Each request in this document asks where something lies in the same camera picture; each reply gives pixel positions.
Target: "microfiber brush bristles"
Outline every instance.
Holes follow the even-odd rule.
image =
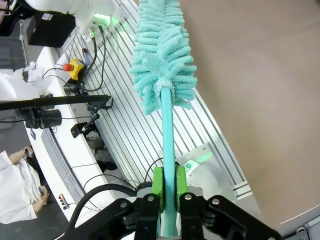
[[[197,84],[194,59],[183,13],[177,0],[140,0],[132,56],[134,89],[142,97],[144,114],[161,108],[160,93],[169,87],[172,105],[191,109]]]

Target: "cardboard surface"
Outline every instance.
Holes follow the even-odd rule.
[[[320,6],[180,0],[197,90],[267,223],[320,203]]]

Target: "metal plate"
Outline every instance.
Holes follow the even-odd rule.
[[[176,161],[185,167],[187,185],[201,188],[205,199],[222,195],[236,202],[233,186],[208,143],[178,157]]]

